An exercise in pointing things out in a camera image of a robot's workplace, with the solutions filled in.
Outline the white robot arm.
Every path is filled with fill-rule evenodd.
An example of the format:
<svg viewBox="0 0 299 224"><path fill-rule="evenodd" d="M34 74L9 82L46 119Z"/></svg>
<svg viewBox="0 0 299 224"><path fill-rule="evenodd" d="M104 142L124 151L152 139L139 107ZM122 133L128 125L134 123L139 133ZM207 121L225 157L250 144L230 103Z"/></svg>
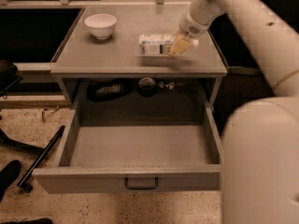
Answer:
<svg viewBox="0 0 299 224"><path fill-rule="evenodd" d="M240 106L222 133L222 224L299 224L299 37L261 0L193 0L174 55L225 14L274 93Z"/></svg>

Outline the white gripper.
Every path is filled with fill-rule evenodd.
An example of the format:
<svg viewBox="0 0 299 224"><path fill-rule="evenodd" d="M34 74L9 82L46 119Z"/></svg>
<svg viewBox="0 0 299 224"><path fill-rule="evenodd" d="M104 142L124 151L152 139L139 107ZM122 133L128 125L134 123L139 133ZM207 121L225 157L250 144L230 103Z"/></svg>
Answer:
<svg viewBox="0 0 299 224"><path fill-rule="evenodd" d="M209 16L203 7L188 6L180 16L179 36L176 37L168 54L179 56L192 46L190 38L201 36L209 27Z"/></svg>

